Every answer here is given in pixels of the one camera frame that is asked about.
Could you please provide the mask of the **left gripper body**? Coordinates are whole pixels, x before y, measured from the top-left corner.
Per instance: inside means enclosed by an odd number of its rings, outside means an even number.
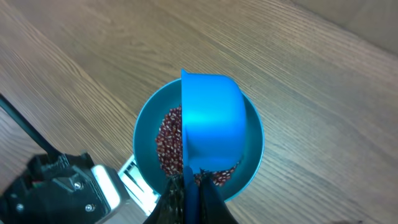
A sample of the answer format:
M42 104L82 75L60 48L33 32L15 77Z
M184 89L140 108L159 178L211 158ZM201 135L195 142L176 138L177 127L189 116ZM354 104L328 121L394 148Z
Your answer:
M118 173L89 154L39 154L2 193L1 223L103 223L129 199Z

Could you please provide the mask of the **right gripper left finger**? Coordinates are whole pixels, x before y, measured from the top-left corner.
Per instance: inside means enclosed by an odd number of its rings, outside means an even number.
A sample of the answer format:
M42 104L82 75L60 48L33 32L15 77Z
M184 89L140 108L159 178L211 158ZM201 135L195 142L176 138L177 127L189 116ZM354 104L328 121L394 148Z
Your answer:
M171 176L165 192L144 224L184 224L184 194L182 174Z

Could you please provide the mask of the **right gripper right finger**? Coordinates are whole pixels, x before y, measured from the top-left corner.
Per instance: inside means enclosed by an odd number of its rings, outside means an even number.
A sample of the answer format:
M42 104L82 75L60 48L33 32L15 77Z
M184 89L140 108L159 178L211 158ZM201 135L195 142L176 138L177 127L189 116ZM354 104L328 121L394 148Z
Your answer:
M200 223L238 224L213 183L213 174L204 170L200 174Z

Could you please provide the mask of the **blue plastic measuring scoop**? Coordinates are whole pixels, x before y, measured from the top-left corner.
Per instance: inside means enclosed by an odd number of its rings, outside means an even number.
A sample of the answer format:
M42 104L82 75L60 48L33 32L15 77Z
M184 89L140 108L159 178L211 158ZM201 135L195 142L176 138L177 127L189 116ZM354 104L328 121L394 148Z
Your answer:
M181 71L184 219L199 221L194 175L232 168L243 156L246 109L238 85L225 75Z

